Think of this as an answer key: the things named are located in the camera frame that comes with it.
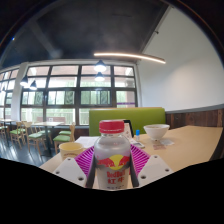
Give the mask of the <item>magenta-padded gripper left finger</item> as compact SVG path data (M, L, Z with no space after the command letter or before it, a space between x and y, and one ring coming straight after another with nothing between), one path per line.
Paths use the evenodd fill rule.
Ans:
M66 158L54 174L84 188L92 188L95 179L94 147L90 147L75 158Z

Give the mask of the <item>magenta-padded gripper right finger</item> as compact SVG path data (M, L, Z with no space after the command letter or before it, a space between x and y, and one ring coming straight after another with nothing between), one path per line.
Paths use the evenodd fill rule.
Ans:
M139 188L173 173L159 155L149 155L144 150L131 146L130 176L132 186Z

